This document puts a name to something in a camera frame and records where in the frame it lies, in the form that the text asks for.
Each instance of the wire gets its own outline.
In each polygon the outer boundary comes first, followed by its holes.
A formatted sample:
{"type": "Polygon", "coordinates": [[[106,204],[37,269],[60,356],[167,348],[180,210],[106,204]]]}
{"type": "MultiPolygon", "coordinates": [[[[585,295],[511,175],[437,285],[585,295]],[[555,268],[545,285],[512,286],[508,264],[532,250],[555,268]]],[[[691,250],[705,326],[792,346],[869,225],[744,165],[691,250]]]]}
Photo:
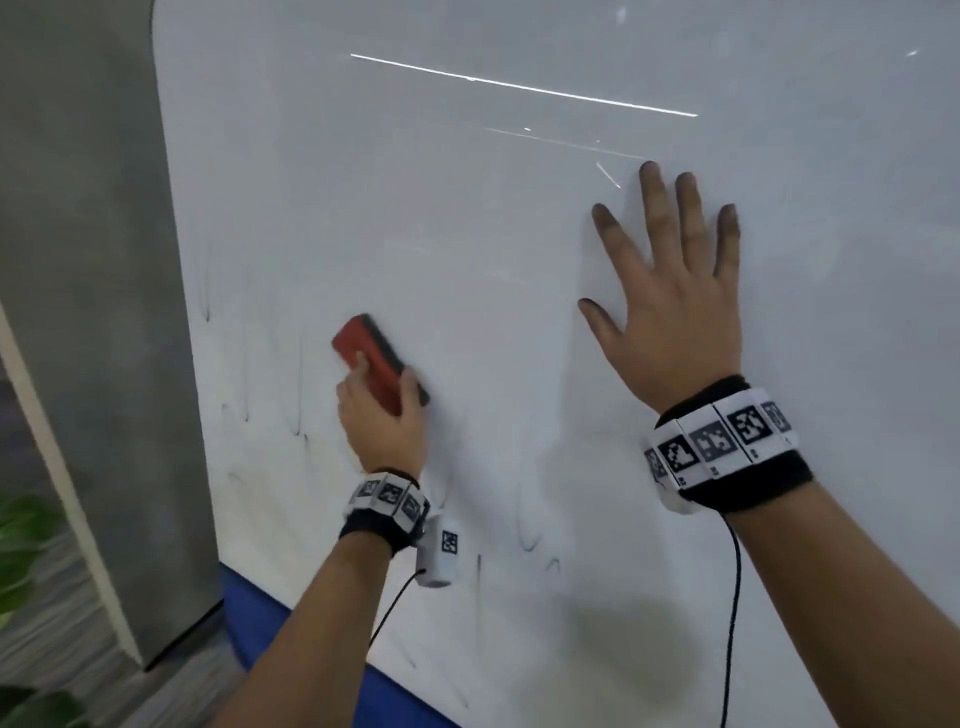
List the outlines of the wire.
{"type": "Polygon", "coordinates": [[[414,575],[411,576],[409,579],[407,579],[407,583],[404,584],[403,587],[400,589],[399,594],[397,594],[394,597],[394,603],[390,605],[390,608],[387,610],[387,613],[383,616],[383,619],[380,620],[380,626],[376,628],[376,632],[374,632],[373,636],[370,638],[370,644],[367,645],[367,649],[369,649],[373,645],[373,641],[376,639],[376,636],[380,634],[380,630],[383,629],[383,625],[387,621],[387,617],[389,617],[390,613],[393,612],[394,607],[396,607],[396,603],[400,601],[400,598],[403,596],[403,593],[407,591],[407,587],[409,587],[410,584],[413,582],[413,580],[416,579],[418,576],[420,576],[422,573],[426,573],[426,569],[420,569],[420,570],[414,571],[414,575]]]}
{"type": "Polygon", "coordinates": [[[730,535],[733,538],[733,553],[736,554],[736,581],[733,586],[733,606],[730,610],[730,632],[727,635],[727,675],[723,681],[723,714],[720,718],[720,728],[726,728],[727,726],[727,709],[730,707],[730,672],[733,664],[733,628],[736,626],[736,609],[740,604],[740,576],[742,573],[742,564],[740,561],[740,540],[736,538],[736,532],[733,530],[733,527],[726,518],[723,519],[723,523],[727,525],[727,529],[730,531],[730,535]]]}

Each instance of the plant leaf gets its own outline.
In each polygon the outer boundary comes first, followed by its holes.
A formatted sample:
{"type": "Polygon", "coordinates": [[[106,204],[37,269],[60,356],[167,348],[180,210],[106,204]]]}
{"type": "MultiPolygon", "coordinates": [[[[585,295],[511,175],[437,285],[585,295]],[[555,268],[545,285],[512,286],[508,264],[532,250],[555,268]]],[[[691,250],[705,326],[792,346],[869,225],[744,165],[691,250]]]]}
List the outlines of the plant leaf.
{"type": "Polygon", "coordinates": [[[57,535],[63,514],[39,496],[0,500],[0,550],[42,546],[57,535]]]}
{"type": "Polygon", "coordinates": [[[24,581],[11,589],[0,592],[0,615],[8,615],[18,610],[33,591],[33,582],[24,581]]]}
{"type": "Polygon", "coordinates": [[[10,712],[33,695],[33,688],[21,688],[16,685],[0,685],[0,724],[10,712]]]}
{"type": "Polygon", "coordinates": [[[5,719],[0,728],[80,728],[84,722],[84,706],[69,692],[51,692],[21,703],[5,719]]]}
{"type": "Polygon", "coordinates": [[[0,551],[0,592],[27,578],[39,551],[0,551]]]}

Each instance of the whiteboard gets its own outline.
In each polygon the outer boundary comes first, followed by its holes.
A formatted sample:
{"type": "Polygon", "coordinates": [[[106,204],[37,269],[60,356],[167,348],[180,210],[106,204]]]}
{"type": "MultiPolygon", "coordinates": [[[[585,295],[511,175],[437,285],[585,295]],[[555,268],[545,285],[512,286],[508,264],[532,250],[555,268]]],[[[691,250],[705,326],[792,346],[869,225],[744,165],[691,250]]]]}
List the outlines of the whiteboard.
{"type": "MultiPolygon", "coordinates": [[[[744,232],[744,366],[960,618],[960,67],[943,3],[160,0],[154,39],[223,562],[294,606],[359,476],[329,346],[368,311],[433,396],[461,578],[370,662],[464,726],[719,717],[732,544],[659,504],[655,415],[575,302],[636,169],[744,232]]],[[[392,564],[385,601],[413,571],[392,564]]],[[[830,725],[745,566],[731,724],[830,725]]]]}

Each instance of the gray pillar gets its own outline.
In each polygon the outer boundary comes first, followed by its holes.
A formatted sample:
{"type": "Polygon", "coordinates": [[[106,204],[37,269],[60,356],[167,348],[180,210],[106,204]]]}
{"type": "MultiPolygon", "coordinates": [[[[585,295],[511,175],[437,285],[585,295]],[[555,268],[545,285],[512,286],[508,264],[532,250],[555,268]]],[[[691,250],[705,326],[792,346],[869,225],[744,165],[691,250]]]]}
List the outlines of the gray pillar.
{"type": "Polygon", "coordinates": [[[0,3],[0,355],[142,662],[221,593],[151,10],[0,3]]]}

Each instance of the wristband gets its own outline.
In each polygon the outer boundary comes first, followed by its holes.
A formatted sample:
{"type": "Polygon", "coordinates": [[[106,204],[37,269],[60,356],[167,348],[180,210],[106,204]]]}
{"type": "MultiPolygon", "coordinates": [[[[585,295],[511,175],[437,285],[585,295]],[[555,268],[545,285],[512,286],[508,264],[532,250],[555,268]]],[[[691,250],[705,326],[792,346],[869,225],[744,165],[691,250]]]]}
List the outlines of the wristband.
{"type": "Polygon", "coordinates": [[[369,531],[383,537],[396,555],[420,538],[429,512],[430,501],[414,477],[395,470],[373,473],[350,496],[340,538],[369,531]]]}
{"type": "Polygon", "coordinates": [[[754,508],[813,479],[792,425],[762,389],[727,376],[671,407],[644,451],[660,497],[721,513],[754,508]]]}

